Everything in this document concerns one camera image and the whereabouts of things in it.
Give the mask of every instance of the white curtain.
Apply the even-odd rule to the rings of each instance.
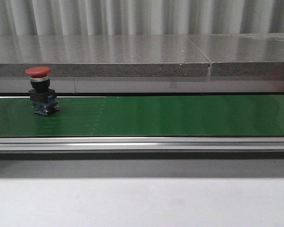
[[[0,0],[0,35],[284,32],[284,0]]]

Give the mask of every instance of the aluminum rail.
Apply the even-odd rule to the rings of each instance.
[[[0,138],[0,153],[284,151],[284,137],[56,137]]]

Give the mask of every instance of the white table surface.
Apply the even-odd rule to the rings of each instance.
[[[1,226],[284,227],[284,159],[0,161]]]

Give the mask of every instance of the red mushroom button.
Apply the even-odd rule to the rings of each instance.
[[[50,71],[51,69],[49,67],[39,66],[39,67],[34,67],[34,68],[30,68],[26,70],[25,74],[31,76],[31,78],[38,79],[38,78],[46,77]]]

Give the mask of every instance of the green conveyor belt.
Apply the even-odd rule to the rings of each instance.
[[[284,95],[59,98],[32,113],[29,98],[0,98],[0,137],[284,136]]]

